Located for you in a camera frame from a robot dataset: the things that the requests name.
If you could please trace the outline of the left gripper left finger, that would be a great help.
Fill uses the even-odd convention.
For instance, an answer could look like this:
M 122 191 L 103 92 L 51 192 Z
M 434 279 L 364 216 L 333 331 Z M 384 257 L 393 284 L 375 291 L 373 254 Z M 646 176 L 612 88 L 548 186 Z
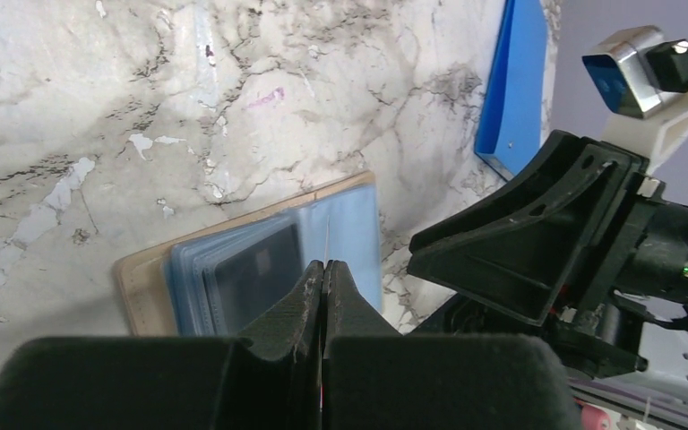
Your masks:
M 48 337 L 0 371 L 0 429 L 318 429 L 322 262 L 234 337 Z

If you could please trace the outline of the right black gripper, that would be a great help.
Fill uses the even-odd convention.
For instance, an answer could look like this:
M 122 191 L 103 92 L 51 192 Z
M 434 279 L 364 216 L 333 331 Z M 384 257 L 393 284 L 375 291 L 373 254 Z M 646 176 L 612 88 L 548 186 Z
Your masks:
M 571 376 L 644 371 L 644 323 L 688 331 L 688 206 L 641 157 L 555 130 L 481 201 L 413 237 L 408 274 L 528 325 Z

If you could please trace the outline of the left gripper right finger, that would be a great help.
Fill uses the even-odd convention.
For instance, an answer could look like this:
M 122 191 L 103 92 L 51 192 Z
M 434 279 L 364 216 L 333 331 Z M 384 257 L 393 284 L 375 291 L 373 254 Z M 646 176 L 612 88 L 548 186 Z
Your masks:
M 326 429 L 578 429 L 558 357 L 518 334 L 403 335 L 328 263 Z

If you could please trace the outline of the thin white credit card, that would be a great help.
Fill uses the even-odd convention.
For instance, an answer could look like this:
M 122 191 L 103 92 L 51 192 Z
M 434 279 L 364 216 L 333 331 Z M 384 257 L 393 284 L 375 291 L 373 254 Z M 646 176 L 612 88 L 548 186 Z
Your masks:
M 323 267 L 327 268 L 328 266 L 328 261 L 329 261 L 329 250 L 330 250 L 330 231 L 331 231 L 331 219 L 330 215 L 326 216 L 326 223 L 325 223 L 325 236 L 324 236 L 324 248 L 323 248 Z

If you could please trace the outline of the black credit card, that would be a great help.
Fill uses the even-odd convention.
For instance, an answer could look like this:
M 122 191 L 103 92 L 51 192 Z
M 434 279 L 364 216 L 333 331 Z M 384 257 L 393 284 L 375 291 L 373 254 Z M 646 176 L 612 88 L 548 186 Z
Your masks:
M 236 334 L 280 301 L 302 274 L 297 226 L 263 231 L 202 271 L 216 335 Z

